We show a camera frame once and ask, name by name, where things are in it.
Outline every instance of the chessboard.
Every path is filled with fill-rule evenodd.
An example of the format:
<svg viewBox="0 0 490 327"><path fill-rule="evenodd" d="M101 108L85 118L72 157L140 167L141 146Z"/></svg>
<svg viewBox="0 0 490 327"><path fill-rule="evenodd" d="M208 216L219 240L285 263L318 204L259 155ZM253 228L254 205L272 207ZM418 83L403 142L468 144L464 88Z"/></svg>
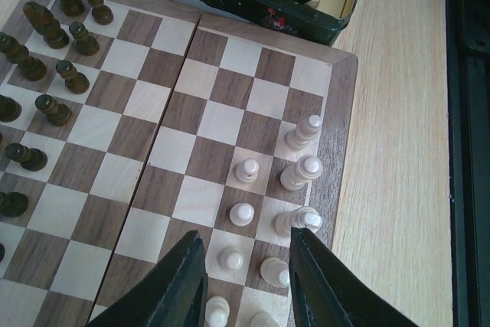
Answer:
<svg viewBox="0 0 490 327"><path fill-rule="evenodd" d="M65 30L84 23L100 45L85 57L72 39L50 49L22 14L27 1L2 31L41 59L47 75L27 81L0 56L0 94L22 106L0 133L44 151L48 163L30 172L0 160L0 191L29 199L20 217L0 217L6 325L85 325L190 230L207 251L208 296L230 305L228 326L249 326L264 308L281 327L294 325L290 291L266 283L260 264L288 260L289 239L272 225L283 211L316 209L323 218L317 236L332 243L355 56L164 0L105 0L114 14L106 26L93 21L87 3L83 15L68 18L59 0L35 0ZM57 75L63 59L87 76L84 94L72 94ZM69 124L52 126L37 111L43 93L72 110ZM311 115L322 118L321 133L292 151L284 135ZM287 191L280 173L306 154L322 161L322 176ZM260 164L247 185L234 174L246 158ZM242 202L255 216L238 227L229 211ZM244 255L235 273L218 262L227 247Z"/></svg>

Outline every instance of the light wood tabletop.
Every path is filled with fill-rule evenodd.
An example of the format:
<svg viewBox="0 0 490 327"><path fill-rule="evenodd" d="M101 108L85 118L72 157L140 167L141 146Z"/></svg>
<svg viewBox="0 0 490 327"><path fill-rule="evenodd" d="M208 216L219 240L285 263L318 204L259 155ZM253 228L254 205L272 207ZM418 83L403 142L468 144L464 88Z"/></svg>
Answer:
<svg viewBox="0 0 490 327"><path fill-rule="evenodd" d="M416 324L452 325L445 0L358 0L335 46L359 71L333 251Z"/></svg>

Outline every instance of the light square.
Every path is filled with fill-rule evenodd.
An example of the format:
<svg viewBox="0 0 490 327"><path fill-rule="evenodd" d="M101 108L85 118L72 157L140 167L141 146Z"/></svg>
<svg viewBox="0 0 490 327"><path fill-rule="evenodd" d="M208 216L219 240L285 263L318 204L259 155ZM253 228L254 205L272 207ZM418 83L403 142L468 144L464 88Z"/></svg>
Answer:
<svg viewBox="0 0 490 327"><path fill-rule="evenodd" d="M276 218L282 212L293 211L299 207L301 206L297 204L265 197L263 199L262 211L258 214L260 217L255 238L282 247L289 247L291 237L281 237L276 232Z"/></svg>
<svg viewBox="0 0 490 327"><path fill-rule="evenodd" d="M250 41L228 38L220 67L254 77L261 50L261 46Z"/></svg>
<svg viewBox="0 0 490 327"><path fill-rule="evenodd" d="M34 105L34 101L39 96L39 93L26 90L25 88L12 86L11 84L4 84L2 88L0 88L0 93L14 99L22 106L21 115L16 120L9 123L2 122L2 125L20 130L27 130L36 111L38 111Z"/></svg>
<svg viewBox="0 0 490 327"><path fill-rule="evenodd" d="M131 208L117 242L116 253L157 263L170 218Z"/></svg>
<svg viewBox="0 0 490 327"><path fill-rule="evenodd" d="M327 97L331 75L332 66L330 64L309 57L297 56L289 86Z"/></svg>
<svg viewBox="0 0 490 327"><path fill-rule="evenodd" d="M280 84L255 78L248 99L247 110L271 118L282 119L288 90L288 87Z"/></svg>
<svg viewBox="0 0 490 327"><path fill-rule="evenodd" d="M213 227L224 186L185 176L172 217Z"/></svg>
<svg viewBox="0 0 490 327"><path fill-rule="evenodd" d="M163 16L152 48L184 55L192 36L195 24L181 19Z"/></svg>
<svg viewBox="0 0 490 327"><path fill-rule="evenodd" d="M17 162L10 161L5 171L30 179L47 181L53 172L56 161L58 161L60 157L61 151L64 147L64 142L58 139L52 139L35 133L26 132L24 133L20 143L30 149L40 149L42 152L44 152L47 156L46 166L38 172L30 172L25 168L22 168Z"/></svg>
<svg viewBox="0 0 490 327"><path fill-rule="evenodd" d="M47 290L0 280L0 316L8 327L34 325Z"/></svg>
<svg viewBox="0 0 490 327"><path fill-rule="evenodd" d="M68 142L106 152L121 114L84 105L68 136Z"/></svg>
<svg viewBox="0 0 490 327"><path fill-rule="evenodd" d="M39 33L32 31L31 36L25 43L26 48L29 49L31 53L43 54L47 55L48 57L63 60L67 56L70 46L74 40L71 37L71 33L68 31L68 26L61 25L61 28L64 29L70 39L67 46L61 49L51 49L49 46L47 46L46 41L44 41L43 37Z"/></svg>
<svg viewBox="0 0 490 327"><path fill-rule="evenodd" d="M28 229L70 239L88 194L46 184Z"/></svg>
<svg viewBox="0 0 490 327"><path fill-rule="evenodd" d="M198 136L234 146L237 143L243 110L207 101Z"/></svg>
<svg viewBox="0 0 490 327"><path fill-rule="evenodd" d="M47 94L55 97L60 97L61 99L74 101L76 103L85 103L90 94L90 91L93 88L93 84L95 83L97 77L99 76L100 70L92 67L88 67L82 64L73 63L77 71L84 74L85 77L89 80L89 89L84 93L77 95L75 93L71 93L70 90L67 89L65 85L64 79L61 78L59 74L56 74L49 89L47 90Z"/></svg>
<svg viewBox="0 0 490 327"><path fill-rule="evenodd" d="M126 16L128 15L129 9L108 1L105 1L104 4L110 7L110 10L113 11L114 19L111 23L108 25L99 25L93 20L92 11L90 11L83 24L85 27L87 27L89 32L93 32L94 34L102 34L109 38L116 38L119 30L123 26Z"/></svg>
<svg viewBox="0 0 490 327"><path fill-rule="evenodd" d="M295 129L295 127L296 124L285 122L284 120L281 122L279 136L277 137L276 148L274 150L275 157L296 162L304 155L317 155L322 133L317 134L304 149L293 151L286 142L286 134L290 130Z"/></svg>
<svg viewBox="0 0 490 327"><path fill-rule="evenodd" d="M160 127L148 165L185 174L195 140L192 134Z"/></svg>
<svg viewBox="0 0 490 327"><path fill-rule="evenodd" d="M251 183L242 183L241 181L238 181L235 170L240 162L248 158L256 159L257 162L259 162L259 174L255 181ZM227 186L241 189L243 191L251 191L258 195L264 195L266 194L272 164L272 156L250 151L249 149L242 149L241 147L235 147L233 159L231 160L230 171L228 172Z"/></svg>
<svg viewBox="0 0 490 327"><path fill-rule="evenodd" d="M22 239L22 235L24 235L24 230L23 227L0 222L0 234L2 235L2 244L5 248L5 255L0 262L0 279L5 274L7 266L14 256L14 252Z"/></svg>
<svg viewBox="0 0 490 327"><path fill-rule="evenodd" d="M175 90L209 100L219 69L214 65L185 59Z"/></svg>
<svg viewBox="0 0 490 327"><path fill-rule="evenodd" d="M100 306L99 304L96 304L93 306L92 314L90 315L90 320L89 322L96 318L100 313L102 313L104 310L106 310L108 307L107 306Z"/></svg>
<svg viewBox="0 0 490 327"><path fill-rule="evenodd" d="M213 229L211 241L206 253L206 271L209 277L245 285L247 281L248 267L252 257L254 240L250 237ZM237 248L243 254L243 266L236 272L229 272L221 267L220 257L227 248Z"/></svg>
<svg viewBox="0 0 490 327"><path fill-rule="evenodd" d="M129 203L143 163L106 153L90 189L92 195Z"/></svg>
<svg viewBox="0 0 490 327"><path fill-rule="evenodd" d="M129 78L138 78L150 48L128 41L114 40L102 70Z"/></svg>
<svg viewBox="0 0 490 327"><path fill-rule="evenodd" d="M64 252L51 291L94 301L111 251L71 241Z"/></svg>
<svg viewBox="0 0 490 327"><path fill-rule="evenodd" d="M168 87L138 80L132 89L123 114L158 123L170 91Z"/></svg>
<svg viewBox="0 0 490 327"><path fill-rule="evenodd" d="M290 308L291 303L287 296L245 287L235 327L249 327L252 318L259 312L268 312L279 327L286 327Z"/></svg>

